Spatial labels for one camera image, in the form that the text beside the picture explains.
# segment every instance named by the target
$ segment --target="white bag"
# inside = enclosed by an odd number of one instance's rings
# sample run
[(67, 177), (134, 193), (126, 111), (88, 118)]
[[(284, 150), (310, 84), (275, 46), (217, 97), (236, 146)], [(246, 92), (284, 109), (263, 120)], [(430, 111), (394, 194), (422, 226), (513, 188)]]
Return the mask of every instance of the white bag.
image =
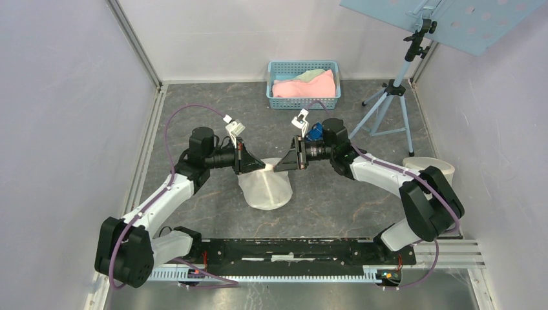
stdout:
[(278, 209), (288, 203), (293, 194), (288, 172), (273, 171), (280, 158), (262, 161), (266, 164), (264, 169), (239, 175), (238, 184), (250, 207), (261, 210)]

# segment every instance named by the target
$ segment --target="blue part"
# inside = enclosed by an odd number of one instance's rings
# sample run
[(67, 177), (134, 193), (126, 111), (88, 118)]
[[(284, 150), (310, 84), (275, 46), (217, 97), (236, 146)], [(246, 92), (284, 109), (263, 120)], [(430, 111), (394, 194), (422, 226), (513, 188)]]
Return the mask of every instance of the blue part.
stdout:
[(312, 129), (304, 137), (306, 141), (316, 141), (323, 139), (322, 137), (322, 124), (316, 123), (312, 126)]

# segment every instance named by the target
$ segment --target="green cloth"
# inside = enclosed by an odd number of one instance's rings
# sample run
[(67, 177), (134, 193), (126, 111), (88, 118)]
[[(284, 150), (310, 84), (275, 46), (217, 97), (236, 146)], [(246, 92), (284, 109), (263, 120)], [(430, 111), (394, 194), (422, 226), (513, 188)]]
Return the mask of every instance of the green cloth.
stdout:
[(317, 76), (319, 76), (323, 73), (325, 73), (324, 69), (309, 70), (309, 71), (306, 71), (305, 73), (303, 73), (299, 76), (295, 76), (295, 78), (293, 78), (293, 80), (299, 80), (299, 81), (303, 81), (305, 83), (308, 83), (308, 82), (312, 81), (315, 77), (317, 77)]

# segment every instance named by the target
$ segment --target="black joint actuator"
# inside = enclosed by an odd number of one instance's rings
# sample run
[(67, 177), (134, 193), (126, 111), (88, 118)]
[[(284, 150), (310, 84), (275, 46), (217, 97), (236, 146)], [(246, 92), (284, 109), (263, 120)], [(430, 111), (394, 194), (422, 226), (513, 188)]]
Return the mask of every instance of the black joint actuator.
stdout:
[[(449, 204), (458, 218), (464, 215), (464, 207), (438, 168), (429, 166), (421, 171), (420, 178), (425, 180)], [(425, 193), (429, 192), (425, 192), (425, 190), (417, 180), (412, 180), (402, 184), (399, 194), (409, 227), (419, 238), (431, 242), (455, 223), (435, 196), (427, 199)]]
[(352, 148), (348, 131), (341, 119), (328, 118), (322, 122), (322, 134), (326, 146), (331, 147), (330, 163), (337, 174), (354, 180), (350, 165), (358, 157)]
[(189, 138), (188, 162), (195, 165), (203, 165), (204, 158), (210, 156), (215, 150), (215, 134), (213, 129), (198, 127), (192, 130)]
[[(107, 218), (101, 225), (95, 256), (95, 270), (108, 275), (114, 246), (126, 227), (123, 219)], [(149, 232), (143, 227), (131, 227), (120, 245), (114, 262), (114, 279), (132, 287), (143, 285), (154, 267), (154, 255)]]
[(175, 173), (186, 176), (189, 181), (194, 183), (195, 194), (204, 186), (211, 175), (209, 168), (191, 165), (186, 161), (179, 161), (175, 165)]

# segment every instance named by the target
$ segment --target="white wall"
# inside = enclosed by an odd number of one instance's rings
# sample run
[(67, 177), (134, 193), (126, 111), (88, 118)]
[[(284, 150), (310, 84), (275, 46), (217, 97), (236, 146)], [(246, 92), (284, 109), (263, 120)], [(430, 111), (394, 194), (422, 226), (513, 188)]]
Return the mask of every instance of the white wall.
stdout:
[(418, 82), (501, 309), (548, 301), (547, 16), (544, 4), (480, 57), (442, 46)]
[(0, 9), (0, 309), (81, 309), (154, 87), (104, 0)]
[(163, 80), (265, 79), (268, 61), (280, 59), (334, 59), (343, 78), (387, 78), (409, 46), (408, 32), (340, 0), (120, 3)]

